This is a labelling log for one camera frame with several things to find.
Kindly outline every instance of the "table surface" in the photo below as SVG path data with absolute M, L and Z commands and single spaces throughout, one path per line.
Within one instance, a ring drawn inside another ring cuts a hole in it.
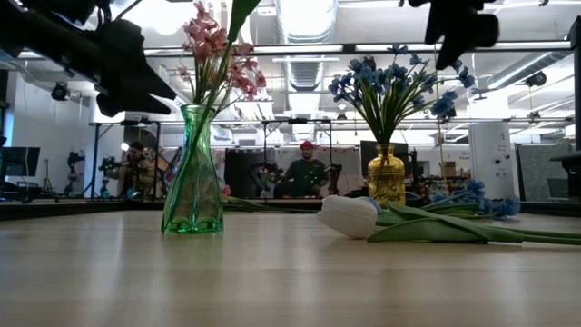
M 0 223 L 0 326 L 581 323 L 581 247 L 366 243 L 307 214 L 229 213 L 163 235 L 160 212 Z M 581 233 L 581 219 L 513 228 Z

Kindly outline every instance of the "person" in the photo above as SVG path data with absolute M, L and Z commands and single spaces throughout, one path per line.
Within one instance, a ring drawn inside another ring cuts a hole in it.
M 132 197 L 136 192 L 145 194 L 153 186 L 155 170 L 153 164 L 143 156 L 143 149 L 142 143 L 133 142 L 121 160 L 121 167 L 109 173 L 109 177 L 119 181 L 117 184 L 119 197 Z
M 325 164 L 314 157 L 314 145 L 305 141 L 300 145 L 302 159 L 290 164 L 285 173 L 287 181 L 292 184 L 285 187 L 293 197 L 319 196 L 320 188 L 329 182 L 325 173 Z

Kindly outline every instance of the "dark t-shirt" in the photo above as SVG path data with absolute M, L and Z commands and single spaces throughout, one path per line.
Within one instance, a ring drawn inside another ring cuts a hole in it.
M 300 159 L 292 162 L 285 176 L 287 179 L 294 179 L 294 196 L 318 195 L 312 191 L 313 185 L 329 180 L 325 173 L 325 164 L 319 160 Z

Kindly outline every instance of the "green leaf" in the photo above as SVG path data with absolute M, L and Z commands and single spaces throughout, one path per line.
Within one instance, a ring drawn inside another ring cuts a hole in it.
M 235 42 L 238 39 L 238 33 L 246 22 L 254 8 L 261 0 L 232 0 L 232 14 L 230 20 L 230 31 L 228 31 L 228 41 Z

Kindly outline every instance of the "computer screen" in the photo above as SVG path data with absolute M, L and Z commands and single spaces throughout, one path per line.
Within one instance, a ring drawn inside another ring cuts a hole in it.
M 361 141 L 359 145 L 359 153 L 361 154 L 361 174 L 363 177 L 367 178 L 367 170 L 369 162 L 378 156 L 378 151 L 376 149 L 377 142 L 375 141 Z M 409 164 L 408 157 L 408 145 L 407 144 L 393 144 L 395 149 L 393 149 L 393 155 L 398 157 L 404 164 L 406 170 L 406 176 L 411 174 L 411 164 Z
M 0 149 L 0 175 L 2 176 L 36 176 L 39 147 L 9 147 Z

